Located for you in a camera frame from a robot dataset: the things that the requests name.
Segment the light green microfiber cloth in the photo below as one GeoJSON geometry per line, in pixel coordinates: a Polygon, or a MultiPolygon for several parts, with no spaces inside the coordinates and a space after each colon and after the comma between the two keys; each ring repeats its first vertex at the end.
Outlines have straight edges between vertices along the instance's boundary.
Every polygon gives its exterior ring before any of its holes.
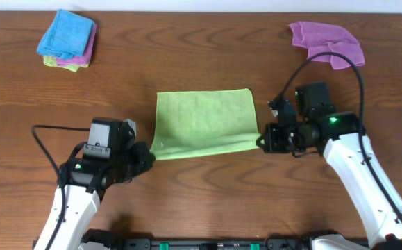
{"type": "Polygon", "coordinates": [[[159,92],[151,152],[173,160],[256,149],[253,95],[247,88],[159,92]]]}

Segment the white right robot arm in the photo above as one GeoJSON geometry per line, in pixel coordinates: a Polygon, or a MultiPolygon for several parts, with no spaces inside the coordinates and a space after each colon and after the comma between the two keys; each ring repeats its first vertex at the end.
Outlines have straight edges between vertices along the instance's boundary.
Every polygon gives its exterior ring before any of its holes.
{"type": "Polygon", "coordinates": [[[371,249],[402,249],[402,198],[371,147],[357,115],[340,112],[304,122],[283,118],[270,123],[256,144],[266,153],[291,153],[309,148],[334,169],[358,211],[371,249]]]}

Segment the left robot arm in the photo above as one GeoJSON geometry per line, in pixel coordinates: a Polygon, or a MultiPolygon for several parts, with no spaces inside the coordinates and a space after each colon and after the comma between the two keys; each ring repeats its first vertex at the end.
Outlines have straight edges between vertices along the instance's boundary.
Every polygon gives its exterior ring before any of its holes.
{"type": "Polygon", "coordinates": [[[124,240],[114,233],[87,226],[99,210],[106,190],[114,184],[129,183],[149,171],[156,158],[145,142],[136,142],[121,151],[101,147],[108,158],[79,151],[99,149],[85,142],[78,144],[58,169],[58,188],[47,222],[33,245],[39,249],[123,249],[124,240]]]}

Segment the crumpled purple cloth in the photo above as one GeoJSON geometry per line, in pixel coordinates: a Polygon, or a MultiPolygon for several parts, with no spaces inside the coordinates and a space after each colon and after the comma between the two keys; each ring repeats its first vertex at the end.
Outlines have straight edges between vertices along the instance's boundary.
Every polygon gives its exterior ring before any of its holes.
{"type": "Polygon", "coordinates": [[[317,22],[294,22],[288,25],[292,31],[292,44],[308,50],[308,58],[323,52],[339,53],[356,66],[365,64],[359,41],[345,28],[317,22]]]}

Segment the folded purple cloth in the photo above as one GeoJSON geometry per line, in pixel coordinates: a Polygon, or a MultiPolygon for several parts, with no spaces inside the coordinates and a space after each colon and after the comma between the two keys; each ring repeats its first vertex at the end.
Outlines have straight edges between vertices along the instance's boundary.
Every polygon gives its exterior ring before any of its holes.
{"type": "Polygon", "coordinates": [[[68,65],[78,65],[78,66],[85,66],[90,63],[90,59],[92,57],[92,50],[94,46],[94,40],[97,32],[97,25],[93,23],[92,25],[92,31],[90,33],[90,36],[88,38],[85,50],[83,52],[82,56],[73,56],[71,59],[60,59],[57,58],[56,62],[58,66],[68,66],[68,65]]]}

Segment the folded green cloth in stack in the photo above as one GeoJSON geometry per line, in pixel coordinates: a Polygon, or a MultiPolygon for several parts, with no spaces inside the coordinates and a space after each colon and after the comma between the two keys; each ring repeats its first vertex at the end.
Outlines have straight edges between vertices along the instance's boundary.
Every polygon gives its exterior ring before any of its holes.
{"type": "Polygon", "coordinates": [[[48,67],[60,67],[77,72],[81,67],[88,67],[91,57],[74,56],[71,59],[62,59],[54,56],[43,56],[43,63],[48,67]]]}

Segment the folded blue cloth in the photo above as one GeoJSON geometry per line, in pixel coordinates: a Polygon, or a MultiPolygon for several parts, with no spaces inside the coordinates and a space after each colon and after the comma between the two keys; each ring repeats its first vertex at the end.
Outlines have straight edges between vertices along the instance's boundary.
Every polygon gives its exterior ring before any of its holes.
{"type": "Polygon", "coordinates": [[[58,10],[37,47],[42,56],[71,59],[85,52],[94,22],[66,10],[58,10]]]}

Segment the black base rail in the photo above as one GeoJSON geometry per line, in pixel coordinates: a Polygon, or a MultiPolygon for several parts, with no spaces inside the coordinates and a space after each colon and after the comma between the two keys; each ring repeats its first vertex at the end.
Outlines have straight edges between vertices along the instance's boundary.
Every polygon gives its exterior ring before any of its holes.
{"type": "Polygon", "coordinates": [[[90,229],[84,233],[79,249],[110,250],[281,250],[316,249],[315,240],[329,240],[330,249],[369,249],[368,241],[360,238],[342,237],[336,231],[322,231],[293,236],[273,233],[254,238],[181,238],[155,237],[151,233],[116,233],[90,229]]]}

